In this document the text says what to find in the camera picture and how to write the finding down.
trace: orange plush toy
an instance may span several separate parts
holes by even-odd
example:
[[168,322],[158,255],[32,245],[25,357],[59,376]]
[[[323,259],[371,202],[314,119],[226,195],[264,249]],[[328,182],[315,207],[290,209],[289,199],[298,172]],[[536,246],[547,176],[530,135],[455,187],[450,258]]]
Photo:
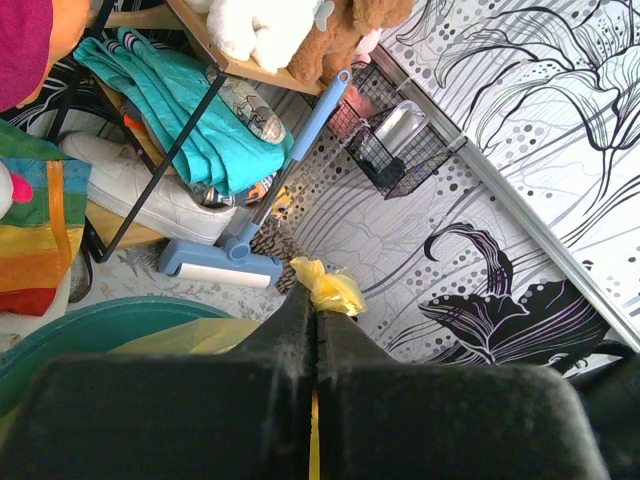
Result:
[[84,31],[90,0],[0,0],[0,111],[33,102]]
[[321,31],[311,29],[289,63],[291,75],[309,85],[328,84],[343,68],[350,68],[360,39],[377,28],[401,25],[411,13],[413,0],[325,0],[334,10]]

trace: brown teddy bear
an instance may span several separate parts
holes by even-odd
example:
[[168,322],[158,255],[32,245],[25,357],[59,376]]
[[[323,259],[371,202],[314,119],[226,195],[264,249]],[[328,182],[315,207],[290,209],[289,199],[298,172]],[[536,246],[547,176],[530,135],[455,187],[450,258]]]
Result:
[[350,69],[360,39],[376,28],[395,27],[411,13],[413,0],[332,0],[335,10],[327,29],[313,27],[288,69],[300,83],[320,79],[328,84],[343,68]]

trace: pink nose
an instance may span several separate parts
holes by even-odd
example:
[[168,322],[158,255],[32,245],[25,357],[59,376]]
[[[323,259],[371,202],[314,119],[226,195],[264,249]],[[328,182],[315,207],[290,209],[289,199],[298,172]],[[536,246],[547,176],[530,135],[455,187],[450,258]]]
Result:
[[17,203],[27,203],[33,200],[33,188],[20,175],[11,173],[13,182],[13,201]]

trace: shoe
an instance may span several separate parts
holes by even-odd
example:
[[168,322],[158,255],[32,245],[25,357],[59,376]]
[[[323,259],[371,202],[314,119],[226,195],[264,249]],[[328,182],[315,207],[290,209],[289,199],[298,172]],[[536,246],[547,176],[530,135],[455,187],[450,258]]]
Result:
[[[65,137],[60,149],[93,166],[89,200],[121,217],[128,215],[151,180],[151,173],[130,145],[78,132]],[[182,180],[164,176],[134,221],[167,238],[213,244],[233,217],[234,210],[232,207],[204,208],[193,201]]]

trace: blue handle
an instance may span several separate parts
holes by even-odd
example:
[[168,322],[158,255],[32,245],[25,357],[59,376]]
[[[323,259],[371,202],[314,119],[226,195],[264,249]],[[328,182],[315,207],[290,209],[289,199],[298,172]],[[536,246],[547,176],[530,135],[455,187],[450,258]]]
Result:
[[329,115],[331,115],[331,112],[333,112],[333,109],[338,104],[350,79],[351,74],[348,70],[340,70],[323,92],[316,108],[311,112],[311,116],[304,124],[304,127],[302,127],[302,131],[298,134],[296,143],[291,149],[290,156],[293,160],[299,162],[305,157],[307,151],[309,151],[309,148],[311,148],[311,145],[324,126],[324,123],[327,121],[327,118],[329,118]]

